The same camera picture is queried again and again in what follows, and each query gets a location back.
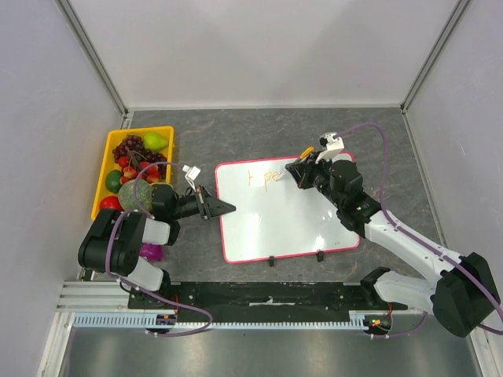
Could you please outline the pink framed whiteboard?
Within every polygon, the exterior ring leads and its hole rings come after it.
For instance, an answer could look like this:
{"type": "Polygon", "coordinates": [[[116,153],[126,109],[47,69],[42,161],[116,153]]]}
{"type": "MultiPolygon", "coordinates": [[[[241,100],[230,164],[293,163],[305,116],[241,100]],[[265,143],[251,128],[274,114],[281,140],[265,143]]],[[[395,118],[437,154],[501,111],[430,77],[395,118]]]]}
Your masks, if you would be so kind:
{"type": "Polygon", "coordinates": [[[295,157],[221,163],[218,198],[236,207],[220,218],[222,251],[231,264],[349,251],[360,237],[346,230],[336,208],[317,190],[302,190],[285,165],[295,157]]]}

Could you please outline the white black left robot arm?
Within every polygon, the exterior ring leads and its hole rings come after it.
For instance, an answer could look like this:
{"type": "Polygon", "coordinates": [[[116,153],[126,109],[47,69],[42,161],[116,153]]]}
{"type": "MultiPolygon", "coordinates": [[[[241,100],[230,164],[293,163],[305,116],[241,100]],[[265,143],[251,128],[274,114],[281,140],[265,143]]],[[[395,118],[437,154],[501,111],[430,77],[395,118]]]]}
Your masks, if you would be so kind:
{"type": "Polygon", "coordinates": [[[147,243],[173,245],[183,218],[199,215],[208,220],[236,210],[233,204],[215,198],[202,186],[180,196],[170,185],[161,185],[152,192],[150,212],[154,218],[138,210],[101,210],[79,247],[78,262],[85,269],[144,288],[145,300],[154,308],[163,309],[173,297],[169,273],[142,257],[141,248],[147,243]]]}

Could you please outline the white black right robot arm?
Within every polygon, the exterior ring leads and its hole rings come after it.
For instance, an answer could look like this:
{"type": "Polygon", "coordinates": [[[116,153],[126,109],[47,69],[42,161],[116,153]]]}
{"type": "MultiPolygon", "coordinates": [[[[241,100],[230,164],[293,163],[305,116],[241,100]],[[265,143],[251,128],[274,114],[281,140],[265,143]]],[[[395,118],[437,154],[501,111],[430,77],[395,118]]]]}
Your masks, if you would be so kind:
{"type": "Polygon", "coordinates": [[[286,164],[297,187],[316,189],[336,208],[345,229],[386,248],[421,275],[417,279],[379,268],[359,291],[362,304],[378,309],[392,302],[419,309],[461,338],[475,328],[487,330],[485,319],[501,314],[502,308],[486,259],[475,252],[464,256],[442,247],[392,216],[364,191],[355,163],[321,162],[318,157],[312,152],[286,164]]]}

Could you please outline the yellow capped marker pen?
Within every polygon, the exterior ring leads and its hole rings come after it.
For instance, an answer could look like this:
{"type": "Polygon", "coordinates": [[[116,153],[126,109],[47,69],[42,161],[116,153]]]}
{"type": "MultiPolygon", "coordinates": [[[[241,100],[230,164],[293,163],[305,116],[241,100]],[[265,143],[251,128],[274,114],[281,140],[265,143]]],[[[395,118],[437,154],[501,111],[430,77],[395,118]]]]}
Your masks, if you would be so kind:
{"type": "Polygon", "coordinates": [[[310,146],[306,148],[295,161],[286,164],[284,171],[277,176],[278,181],[280,181],[286,174],[293,172],[293,170],[297,168],[297,166],[302,163],[313,151],[314,147],[310,146]]]}

